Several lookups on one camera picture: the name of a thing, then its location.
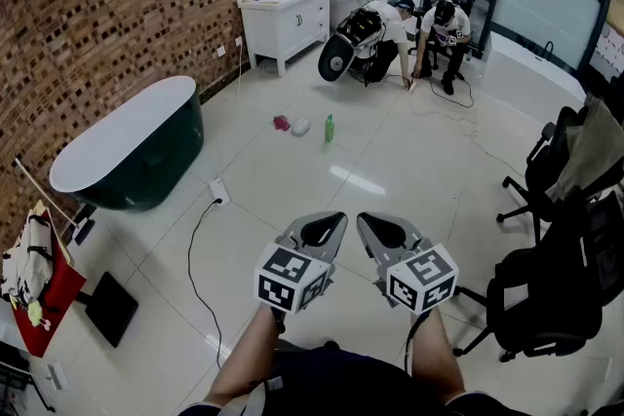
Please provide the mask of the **white bag with black straps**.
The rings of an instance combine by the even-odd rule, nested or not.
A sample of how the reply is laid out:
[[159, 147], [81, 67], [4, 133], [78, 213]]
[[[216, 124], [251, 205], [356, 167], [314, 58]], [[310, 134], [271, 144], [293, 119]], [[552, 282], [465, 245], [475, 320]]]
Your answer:
[[28, 213], [18, 242], [2, 255], [0, 295], [16, 307], [36, 302], [53, 276], [52, 224]]

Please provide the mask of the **person's left forearm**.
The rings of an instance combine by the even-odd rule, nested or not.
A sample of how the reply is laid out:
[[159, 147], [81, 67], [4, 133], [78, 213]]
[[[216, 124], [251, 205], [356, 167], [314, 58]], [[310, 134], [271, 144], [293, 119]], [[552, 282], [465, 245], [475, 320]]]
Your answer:
[[207, 403], [224, 406], [247, 394], [252, 385], [271, 373], [279, 329], [271, 308], [262, 304], [216, 375]]

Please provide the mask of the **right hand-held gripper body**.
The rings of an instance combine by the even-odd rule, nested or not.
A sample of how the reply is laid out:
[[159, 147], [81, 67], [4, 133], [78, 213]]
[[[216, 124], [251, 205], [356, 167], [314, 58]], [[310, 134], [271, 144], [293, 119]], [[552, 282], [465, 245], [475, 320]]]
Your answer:
[[383, 258], [388, 266], [374, 285], [391, 307], [425, 313], [453, 296], [459, 268], [442, 244], [423, 239], [394, 260]]

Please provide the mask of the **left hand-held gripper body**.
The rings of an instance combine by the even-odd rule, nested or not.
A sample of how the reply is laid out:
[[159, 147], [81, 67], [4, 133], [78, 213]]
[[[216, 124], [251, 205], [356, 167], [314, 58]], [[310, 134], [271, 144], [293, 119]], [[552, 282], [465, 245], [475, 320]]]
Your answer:
[[286, 315], [298, 314], [322, 296], [334, 269], [332, 263], [268, 243], [254, 269], [253, 296], [269, 307], [282, 334]]

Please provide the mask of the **person's right forearm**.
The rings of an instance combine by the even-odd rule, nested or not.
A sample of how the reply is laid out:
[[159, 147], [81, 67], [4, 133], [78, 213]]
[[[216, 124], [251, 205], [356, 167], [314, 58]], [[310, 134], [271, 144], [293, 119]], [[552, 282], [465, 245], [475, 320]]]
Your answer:
[[411, 376], [442, 403], [465, 392], [464, 380], [437, 308], [411, 339]]

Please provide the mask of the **white sink cabinet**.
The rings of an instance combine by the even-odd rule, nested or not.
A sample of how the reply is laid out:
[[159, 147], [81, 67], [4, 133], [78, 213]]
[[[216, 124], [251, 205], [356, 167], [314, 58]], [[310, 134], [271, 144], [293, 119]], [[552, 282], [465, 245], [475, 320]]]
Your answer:
[[286, 61], [330, 37], [330, 0], [239, 0], [250, 65], [273, 58], [278, 75]]

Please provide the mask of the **beige jacket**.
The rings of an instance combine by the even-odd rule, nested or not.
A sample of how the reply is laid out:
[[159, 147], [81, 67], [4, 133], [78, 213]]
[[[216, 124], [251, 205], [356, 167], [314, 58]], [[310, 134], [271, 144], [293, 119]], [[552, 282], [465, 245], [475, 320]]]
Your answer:
[[624, 177], [624, 127], [600, 98], [588, 95], [585, 107], [584, 123], [565, 129], [569, 159], [546, 190], [553, 202], [564, 201], [576, 188], [593, 196]]

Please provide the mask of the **white floor socket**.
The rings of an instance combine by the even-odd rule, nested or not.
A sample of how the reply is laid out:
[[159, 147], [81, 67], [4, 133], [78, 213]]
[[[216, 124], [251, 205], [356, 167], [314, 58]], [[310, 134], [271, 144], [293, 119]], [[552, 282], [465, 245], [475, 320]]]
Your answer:
[[226, 206], [231, 203], [231, 198], [225, 187], [224, 182], [220, 178], [216, 178], [209, 183], [209, 188], [216, 200], [216, 203], [220, 206]]

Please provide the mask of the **white power strip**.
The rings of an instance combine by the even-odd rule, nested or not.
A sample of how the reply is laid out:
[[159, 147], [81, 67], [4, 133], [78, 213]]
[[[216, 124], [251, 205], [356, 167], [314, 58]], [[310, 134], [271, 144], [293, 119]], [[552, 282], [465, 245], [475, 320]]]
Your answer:
[[46, 379], [52, 384], [57, 392], [67, 391], [69, 382], [65, 375], [62, 364], [59, 361], [48, 362], [46, 364]]

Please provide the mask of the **white stick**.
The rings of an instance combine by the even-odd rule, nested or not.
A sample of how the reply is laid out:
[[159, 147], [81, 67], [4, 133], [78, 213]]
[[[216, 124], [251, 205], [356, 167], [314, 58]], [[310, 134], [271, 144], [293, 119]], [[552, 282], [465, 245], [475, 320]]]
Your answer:
[[39, 184], [39, 182], [35, 179], [35, 177], [28, 171], [28, 169], [23, 165], [19, 158], [15, 157], [14, 161], [22, 173], [26, 176], [26, 178], [36, 187], [36, 189], [40, 192], [40, 194], [55, 208], [57, 212], [59, 212], [69, 223], [74, 227], [74, 230], [78, 230], [84, 227], [83, 222], [77, 222], [73, 217], [68, 215], [54, 200], [53, 198], [45, 191], [45, 189]]

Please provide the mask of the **black square base plate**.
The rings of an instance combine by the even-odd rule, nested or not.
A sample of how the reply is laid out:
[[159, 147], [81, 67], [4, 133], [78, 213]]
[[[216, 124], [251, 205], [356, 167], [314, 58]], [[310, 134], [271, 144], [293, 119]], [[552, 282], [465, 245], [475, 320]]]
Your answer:
[[138, 308], [137, 301], [105, 272], [86, 305], [86, 315], [96, 329], [117, 348]]

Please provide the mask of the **yellow plush charm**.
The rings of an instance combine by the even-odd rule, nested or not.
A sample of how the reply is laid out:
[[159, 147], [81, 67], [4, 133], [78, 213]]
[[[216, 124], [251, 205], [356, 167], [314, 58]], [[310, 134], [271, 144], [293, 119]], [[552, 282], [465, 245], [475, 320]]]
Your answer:
[[43, 308], [39, 301], [35, 300], [28, 304], [26, 308], [28, 320], [33, 327], [43, 327], [46, 331], [50, 331], [52, 323], [43, 317]]

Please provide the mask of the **person's dark clothing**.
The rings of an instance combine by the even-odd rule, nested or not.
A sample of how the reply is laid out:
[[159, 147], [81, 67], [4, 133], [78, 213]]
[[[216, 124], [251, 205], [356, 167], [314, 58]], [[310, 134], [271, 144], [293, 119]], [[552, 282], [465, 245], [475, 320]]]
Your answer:
[[269, 377], [228, 403], [193, 403], [176, 416], [528, 416], [488, 394], [441, 402], [398, 366], [318, 347], [276, 357]]

